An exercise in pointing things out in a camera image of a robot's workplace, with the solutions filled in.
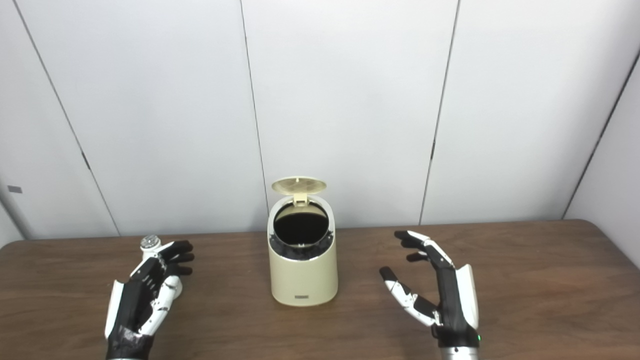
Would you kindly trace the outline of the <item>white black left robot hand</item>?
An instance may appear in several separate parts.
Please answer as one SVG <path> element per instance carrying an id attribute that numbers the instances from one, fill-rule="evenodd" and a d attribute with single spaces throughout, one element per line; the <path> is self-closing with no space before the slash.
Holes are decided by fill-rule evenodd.
<path id="1" fill-rule="evenodd" d="M 164 322 L 182 294 L 182 278 L 193 270 L 184 263 L 195 259 L 188 240 L 142 247 L 142 260 L 125 283 L 115 280 L 104 335 L 112 348 L 142 348 Z"/>

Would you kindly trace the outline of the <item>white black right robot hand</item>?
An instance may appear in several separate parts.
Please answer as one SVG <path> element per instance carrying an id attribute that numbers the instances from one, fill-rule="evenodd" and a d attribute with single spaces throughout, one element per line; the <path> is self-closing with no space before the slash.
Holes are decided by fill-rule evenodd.
<path id="1" fill-rule="evenodd" d="M 411 230 L 397 230 L 403 248 L 416 249 L 408 262 L 429 262 L 435 271 L 439 303 L 414 293 L 388 266 L 379 273 L 402 309 L 430 329 L 444 360 L 477 360 L 482 337 L 478 333 L 479 308 L 473 267 L 457 268 L 439 244 Z"/>

